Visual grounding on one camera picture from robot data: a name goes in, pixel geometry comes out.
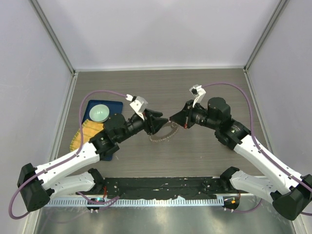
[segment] white panel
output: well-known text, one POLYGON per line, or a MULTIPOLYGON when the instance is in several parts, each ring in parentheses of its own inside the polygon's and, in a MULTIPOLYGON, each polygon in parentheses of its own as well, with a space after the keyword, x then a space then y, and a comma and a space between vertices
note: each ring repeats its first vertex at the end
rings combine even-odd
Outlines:
POLYGON ((274 154, 302 175, 312 174, 311 9, 290 1, 250 69, 274 154))
POLYGON ((40 0, 76 69, 243 66, 278 0, 40 0))
MULTIPOLYGON (((27 0, 0 7, 1 233, 22 233, 8 203, 23 165, 45 163, 51 153, 70 73, 27 0)), ((20 196, 14 214, 25 212, 20 196)))

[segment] white wall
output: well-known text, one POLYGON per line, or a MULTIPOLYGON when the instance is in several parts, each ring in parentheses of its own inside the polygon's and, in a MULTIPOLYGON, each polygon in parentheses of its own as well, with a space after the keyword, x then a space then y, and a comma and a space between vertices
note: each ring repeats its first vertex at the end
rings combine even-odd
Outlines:
POLYGON ((290 1, 250 69, 273 151, 303 175, 312 174, 311 9, 290 1))
MULTIPOLYGON (((25 218, 12 220, 9 200, 20 168, 50 156, 70 73, 27 0, 0 7, 0 226, 2 234, 21 233, 25 218)), ((19 196, 14 214, 25 212, 19 196)))
POLYGON ((76 69, 244 66, 278 0, 39 0, 76 69))

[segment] wooden tabletop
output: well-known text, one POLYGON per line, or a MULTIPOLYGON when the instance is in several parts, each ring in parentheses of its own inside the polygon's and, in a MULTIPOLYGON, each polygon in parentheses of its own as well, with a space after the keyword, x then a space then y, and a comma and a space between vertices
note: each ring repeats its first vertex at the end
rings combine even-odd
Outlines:
MULTIPOLYGON (((81 100, 96 89, 114 90, 124 94, 144 97, 148 108, 169 117, 180 111, 192 99, 189 88, 195 84, 231 82, 245 90, 249 88, 242 69, 198 70, 148 70, 80 72, 75 86, 59 156, 69 152, 69 145, 78 130, 78 110, 81 100)), ((232 117, 250 128, 249 112, 244 97, 235 88, 218 85, 206 88, 201 104, 207 107, 208 99, 222 97, 230 105, 232 117)), ((116 100, 124 103, 123 115, 129 118, 134 112, 129 102, 111 94, 96 94, 90 99, 116 100)), ((255 134, 265 145, 264 136, 254 107, 255 134)), ((219 176, 230 166, 251 175, 261 173, 245 158, 220 144, 213 130, 195 125, 180 128, 170 141, 153 143, 144 131, 124 141, 112 161, 100 161, 78 170, 83 173, 97 168, 104 177, 154 177, 154 176, 219 176)))

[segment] white bowl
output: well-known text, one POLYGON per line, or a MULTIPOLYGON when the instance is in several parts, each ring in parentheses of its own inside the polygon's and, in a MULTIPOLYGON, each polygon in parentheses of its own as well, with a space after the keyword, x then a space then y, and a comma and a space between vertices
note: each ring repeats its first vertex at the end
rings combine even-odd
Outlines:
POLYGON ((92 121, 103 123, 109 117, 109 108, 103 104, 95 105, 91 108, 89 116, 92 121))

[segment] blue tray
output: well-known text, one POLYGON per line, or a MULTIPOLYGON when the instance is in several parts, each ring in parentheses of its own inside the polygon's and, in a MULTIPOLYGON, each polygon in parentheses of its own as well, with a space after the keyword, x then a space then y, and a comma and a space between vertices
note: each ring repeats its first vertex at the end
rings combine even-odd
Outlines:
MULTIPOLYGON (((86 111, 84 113, 82 122, 84 122, 86 119, 90 119, 89 113, 92 107, 103 104, 106 105, 109 109, 109 115, 114 115, 114 114, 121 114, 122 112, 122 107, 123 103, 121 101, 102 101, 102 100, 90 100, 88 102, 86 111)), ((113 158, 113 155, 107 156, 107 159, 105 161, 111 161, 113 158)))

